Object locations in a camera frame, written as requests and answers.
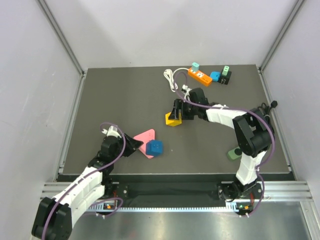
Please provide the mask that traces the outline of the yellow cube plug adapter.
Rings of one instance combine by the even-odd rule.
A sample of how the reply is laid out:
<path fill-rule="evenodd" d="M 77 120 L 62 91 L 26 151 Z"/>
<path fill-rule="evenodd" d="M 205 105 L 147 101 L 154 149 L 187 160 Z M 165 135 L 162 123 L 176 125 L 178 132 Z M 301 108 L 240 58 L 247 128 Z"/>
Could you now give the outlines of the yellow cube plug adapter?
<path fill-rule="evenodd" d="M 165 124 L 166 124 L 167 126 L 176 127 L 176 126 L 182 124 L 182 119 L 181 119 L 181 118 L 179 118 L 179 119 L 169 119 L 170 114 L 171 114 L 171 113 L 168 112 L 168 113 L 165 115 Z"/>

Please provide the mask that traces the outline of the pink triangular socket adapter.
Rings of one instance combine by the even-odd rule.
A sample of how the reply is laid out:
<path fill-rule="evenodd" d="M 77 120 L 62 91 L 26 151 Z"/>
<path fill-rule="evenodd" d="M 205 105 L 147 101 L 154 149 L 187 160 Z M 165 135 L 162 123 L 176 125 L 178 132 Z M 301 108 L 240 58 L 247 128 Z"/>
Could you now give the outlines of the pink triangular socket adapter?
<path fill-rule="evenodd" d="M 133 137 L 134 140 L 142 142 L 142 145 L 138 149 L 148 159 L 152 159 L 153 156 L 146 153 L 146 146 L 148 142 L 155 140 L 155 135 L 155 130 L 151 128 Z"/>

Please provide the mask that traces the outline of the blue cube plug adapter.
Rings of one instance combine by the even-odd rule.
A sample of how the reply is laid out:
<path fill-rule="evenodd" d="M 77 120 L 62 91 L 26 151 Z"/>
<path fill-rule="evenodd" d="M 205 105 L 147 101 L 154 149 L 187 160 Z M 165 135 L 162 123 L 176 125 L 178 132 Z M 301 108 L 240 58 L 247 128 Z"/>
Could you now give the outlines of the blue cube plug adapter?
<path fill-rule="evenodd" d="M 157 157 L 164 152 L 163 142 L 160 140 L 151 140 L 146 144 L 145 153 L 148 156 Z"/>

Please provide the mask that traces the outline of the green power strip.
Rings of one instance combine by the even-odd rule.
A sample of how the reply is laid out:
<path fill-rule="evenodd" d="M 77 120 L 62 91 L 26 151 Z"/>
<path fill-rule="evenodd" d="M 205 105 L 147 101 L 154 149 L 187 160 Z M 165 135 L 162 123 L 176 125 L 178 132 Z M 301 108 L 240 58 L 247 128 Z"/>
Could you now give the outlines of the green power strip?
<path fill-rule="evenodd" d="M 236 147 L 227 152 L 227 157 L 230 161 L 238 160 L 242 157 L 242 151 L 239 147 Z"/>

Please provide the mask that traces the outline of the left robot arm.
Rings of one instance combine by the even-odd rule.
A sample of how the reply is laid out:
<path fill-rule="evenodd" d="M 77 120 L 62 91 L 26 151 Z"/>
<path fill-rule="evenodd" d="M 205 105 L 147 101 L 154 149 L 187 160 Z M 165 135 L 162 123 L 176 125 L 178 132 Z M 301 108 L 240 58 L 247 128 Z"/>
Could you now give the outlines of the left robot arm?
<path fill-rule="evenodd" d="M 79 218 L 100 198 L 114 191 L 110 173 L 114 163 L 128 157 L 143 145 L 127 134 L 106 135 L 100 150 L 81 175 L 52 198 L 44 197 L 38 206 L 32 236 L 41 240 L 67 240 Z"/>

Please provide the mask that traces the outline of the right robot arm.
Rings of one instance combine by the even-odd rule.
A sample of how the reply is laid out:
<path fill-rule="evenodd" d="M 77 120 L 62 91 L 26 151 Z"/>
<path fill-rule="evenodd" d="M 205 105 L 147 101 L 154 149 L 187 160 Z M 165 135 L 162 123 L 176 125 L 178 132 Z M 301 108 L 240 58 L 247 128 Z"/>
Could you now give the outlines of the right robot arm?
<path fill-rule="evenodd" d="M 257 108 L 246 111 L 209 103 L 202 88 L 194 88 L 186 97 L 175 99 L 165 121 L 174 127 L 182 121 L 193 120 L 195 116 L 234 130 L 241 158 L 232 187 L 237 197 L 245 198 L 257 183 L 263 157 L 275 143 L 272 127 Z"/>

